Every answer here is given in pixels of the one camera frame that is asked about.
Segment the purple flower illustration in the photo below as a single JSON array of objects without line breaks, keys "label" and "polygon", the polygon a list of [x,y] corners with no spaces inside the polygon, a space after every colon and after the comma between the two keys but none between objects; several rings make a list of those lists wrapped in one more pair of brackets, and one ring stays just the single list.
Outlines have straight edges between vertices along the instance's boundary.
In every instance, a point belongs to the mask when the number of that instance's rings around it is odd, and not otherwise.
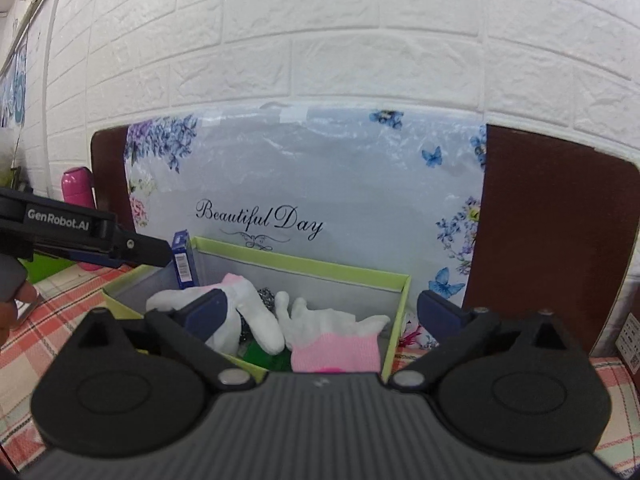
[{"label": "purple flower illustration", "polygon": [[132,124],[127,131],[124,159],[135,164],[153,155],[163,158],[171,170],[180,173],[180,158],[191,153],[191,141],[196,137],[197,118],[162,117]]},{"label": "purple flower illustration", "polygon": [[397,110],[376,110],[369,114],[369,121],[380,123],[394,130],[402,130],[402,116],[404,112]]},{"label": "purple flower illustration", "polygon": [[[440,228],[438,240],[442,243],[444,250],[449,253],[449,258],[458,261],[456,270],[460,274],[468,274],[471,271],[471,258],[476,245],[479,220],[480,201],[470,196],[462,209],[451,220],[443,218],[436,222]],[[462,244],[458,242],[454,247],[457,234],[463,231]]]}]

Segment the brown wooden panel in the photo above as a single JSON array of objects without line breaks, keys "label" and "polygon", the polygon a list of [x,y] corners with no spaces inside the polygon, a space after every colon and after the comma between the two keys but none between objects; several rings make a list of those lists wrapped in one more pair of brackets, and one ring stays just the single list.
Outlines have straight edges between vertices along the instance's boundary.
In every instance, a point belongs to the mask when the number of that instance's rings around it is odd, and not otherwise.
[{"label": "brown wooden panel", "polygon": [[640,218],[635,165],[489,126],[465,308],[555,311],[589,351],[626,273]]},{"label": "brown wooden panel", "polygon": [[128,126],[119,126],[94,133],[91,138],[91,167],[96,207],[116,213],[120,225],[135,231],[123,160],[127,129]]}]

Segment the metal screw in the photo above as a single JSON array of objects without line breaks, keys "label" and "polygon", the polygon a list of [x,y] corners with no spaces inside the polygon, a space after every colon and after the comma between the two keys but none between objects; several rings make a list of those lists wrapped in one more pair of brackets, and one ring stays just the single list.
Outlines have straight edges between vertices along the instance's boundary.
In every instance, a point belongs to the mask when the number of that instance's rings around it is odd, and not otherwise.
[{"label": "metal screw", "polygon": [[242,368],[227,368],[218,374],[218,380],[225,386],[240,386],[248,383],[251,375]]},{"label": "metal screw", "polygon": [[393,375],[393,380],[403,388],[417,388],[424,382],[424,375],[415,370],[400,370]]}]

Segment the pink glove cuff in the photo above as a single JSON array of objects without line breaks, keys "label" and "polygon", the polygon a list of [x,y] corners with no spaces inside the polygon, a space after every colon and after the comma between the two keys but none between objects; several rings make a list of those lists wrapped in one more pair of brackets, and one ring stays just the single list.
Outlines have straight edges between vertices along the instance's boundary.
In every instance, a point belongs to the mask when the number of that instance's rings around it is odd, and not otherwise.
[{"label": "pink glove cuff", "polygon": [[291,368],[294,372],[379,372],[378,336],[322,334],[308,346],[292,347]]}]

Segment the human hand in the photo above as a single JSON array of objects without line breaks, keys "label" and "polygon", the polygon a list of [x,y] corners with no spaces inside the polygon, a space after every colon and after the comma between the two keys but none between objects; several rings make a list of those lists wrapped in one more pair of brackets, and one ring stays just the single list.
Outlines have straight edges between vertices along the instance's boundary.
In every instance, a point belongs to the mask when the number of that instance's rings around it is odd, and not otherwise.
[{"label": "human hand", "polygon": [[[31,283],[24,282],[15,294],[15,299],[24,303],[36,301],[38,291]],[[14,326],[18,317],[18,309],[13,301],[0,303],[0,346],[9,337],[9,329]]]}]

